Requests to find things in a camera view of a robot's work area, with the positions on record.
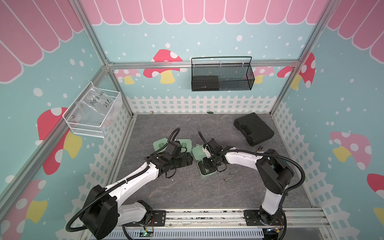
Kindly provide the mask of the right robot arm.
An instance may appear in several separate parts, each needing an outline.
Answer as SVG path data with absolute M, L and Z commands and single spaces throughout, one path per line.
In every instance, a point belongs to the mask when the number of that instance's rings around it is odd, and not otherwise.
M 266 226 L 272 225 L 283 214 L 283 202 L 288 192 L 305 181 L 304 169 L 295 161 L 279 155 L 275 150 L 253 152 L 235 147 L 221 147 L 214 139 L 203 144 L 206 157 L 202 162 L 218 170 L 221 165 L 240 165 L 258 171 L 266 187 L 264 200 L 253 219 Z

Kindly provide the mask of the green case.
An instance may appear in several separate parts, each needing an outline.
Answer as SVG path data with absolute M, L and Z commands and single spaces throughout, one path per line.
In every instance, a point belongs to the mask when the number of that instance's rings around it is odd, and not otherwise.
M 162 138 L 153 143 L 154 150 L 157 151 L 161 149 L 166 143 L 168 139 L 167 138 Z
M 197 161 L 197 166 L 202 176 L 206 177 L 218 171 L 217 168 L 213 167 L 209 162 L 208 157 L 204 152 L 203 146 L 196 145 L 195 147 L 193 147 L 192 155 L 194 159 Z
M 187 148 L 187 152 L 189 152 L 189 153 L 191 152 L 192 147 L 193 147 L 192 140 L 190 140 L 190 139 L 179 139 L 179 142 L 180 142 L 180 144 L 183 147 Z

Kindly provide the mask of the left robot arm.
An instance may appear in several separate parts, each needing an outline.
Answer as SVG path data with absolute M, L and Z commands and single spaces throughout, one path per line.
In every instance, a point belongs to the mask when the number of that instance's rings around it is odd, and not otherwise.
M 117 226 L 132 222 L 146 226 L 153 208 L 142 200 L 130 205 L 124 205 L 124 202 L 147 183 L 161 175 L 169 179 L 169 171 L 190 166 L 192 162 L 188 148 L 179 141 L 167 142 L 157 152 L 147 156 L 144 164 L 131 174 L 106 187 L 93 187 L 83 208 L 68 221 L 66 231 L 89 230 L 96 239 L 101 240 Z

